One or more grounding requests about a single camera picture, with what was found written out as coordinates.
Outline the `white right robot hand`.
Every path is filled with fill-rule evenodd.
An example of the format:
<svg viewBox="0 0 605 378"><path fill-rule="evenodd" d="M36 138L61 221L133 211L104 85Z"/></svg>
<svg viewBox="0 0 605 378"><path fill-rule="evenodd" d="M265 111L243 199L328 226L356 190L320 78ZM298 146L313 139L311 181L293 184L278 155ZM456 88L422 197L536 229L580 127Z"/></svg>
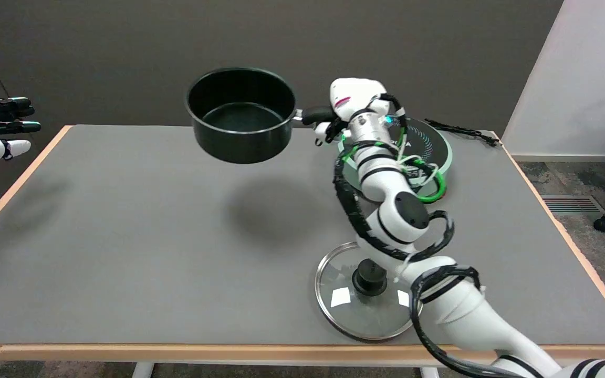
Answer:
<svg viewBox="0 0 605 378"><path fill-rule="evenodd" d="M320 122L314 127L319 143L332 143L341 136L349 143L380 141L386 143L389 132L384 117L390 110L389 101L380 100L387 91L376 80L338 78L330 86L330 105L338 121Z"/></svg>

